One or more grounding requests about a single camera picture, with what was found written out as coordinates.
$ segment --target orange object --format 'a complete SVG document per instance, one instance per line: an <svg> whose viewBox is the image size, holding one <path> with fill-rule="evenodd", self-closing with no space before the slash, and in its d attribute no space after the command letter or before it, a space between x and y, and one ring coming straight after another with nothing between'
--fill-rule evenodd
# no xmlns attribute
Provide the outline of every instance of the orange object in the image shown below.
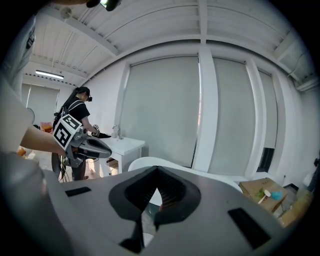
<svg viewBox="0 0 320 256"><path fill-rule="evenodd" d="M19 150L16 153L17 153L17 155L22 157L26 153L26 151L24 150L23 147L20 147Z"/></svg>
<svg viewBox="0 0 320 256"><path fill-rule="evenodd" d="M46 133L52 132L52 123L51 122L41 122L40 123L40 130Z"/></svg>

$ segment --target black shirt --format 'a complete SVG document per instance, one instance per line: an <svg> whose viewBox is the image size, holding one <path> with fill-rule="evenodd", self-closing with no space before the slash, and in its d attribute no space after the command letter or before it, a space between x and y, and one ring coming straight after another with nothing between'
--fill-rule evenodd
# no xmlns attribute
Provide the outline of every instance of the black shirt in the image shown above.
<svg viewBox="0 0 320 256"><path fill-rule="evenodd" d="M73 97L70 103L66 106L69 109L69 114L81 123L81 119L90 115L86 104L79 98Z"/></svg>

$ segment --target light fixture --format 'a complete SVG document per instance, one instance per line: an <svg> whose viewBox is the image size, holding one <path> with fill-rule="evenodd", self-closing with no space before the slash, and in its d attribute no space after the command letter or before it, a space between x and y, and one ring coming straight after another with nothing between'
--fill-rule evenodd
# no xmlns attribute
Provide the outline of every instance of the light fixture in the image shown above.
<svg viewBox="0 0 320 256"><path fill-rule="evenodd" d="M107 7L107 2L108 0L100 0L100 4L102 4L104 8Z"/></svg>
<svg viewBox="0 0 320 256"><path fill-rule="evenodd" d="M35 73L38 74L38 75L44 75L44 76L47 76L47 77L64 79L64 76L62 76L62 75L52 74L52 73L41 71L41 70L36 70Z"/></svg>

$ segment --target black backpack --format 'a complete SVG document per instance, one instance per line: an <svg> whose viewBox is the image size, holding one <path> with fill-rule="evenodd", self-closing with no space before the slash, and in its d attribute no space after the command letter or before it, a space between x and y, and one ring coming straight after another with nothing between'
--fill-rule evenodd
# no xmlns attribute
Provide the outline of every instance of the black backpack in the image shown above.
<svg viewBox="0 0 320 256"><path fill-rule="evenodd" d="M54 113L53 114L54 115L53 130L55 130L55 127L56 127L57 123L59 122L60 118L64 117L65 115L68 115L70 110L73 110L75 107L77 107L81 104L85 104L85 103L81 99L78 99L75 102L73 102L69 107L62 106L60 108L59 112Z"/></svg>

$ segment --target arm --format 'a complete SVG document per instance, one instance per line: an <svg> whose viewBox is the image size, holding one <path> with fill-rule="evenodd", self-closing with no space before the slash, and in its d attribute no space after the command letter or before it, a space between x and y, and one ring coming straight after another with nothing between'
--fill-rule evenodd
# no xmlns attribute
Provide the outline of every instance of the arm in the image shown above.
<svg viewBox="0 0 320 256"><path fill-rule="evenodd" d="M33 126L29 126L26 130L21 146L31 150L52 152L61 156L66 155L65 151L55 141L52 134L43 132Z"/></svg>
<svg viewBox="0 0 320 256"><path fill-rule="evenodd" d="M86 128L89 132L92 132L96 134L98 131L89 123L88 117L84 117L81 119L81 123L83 124L83 127Z"/></svg>

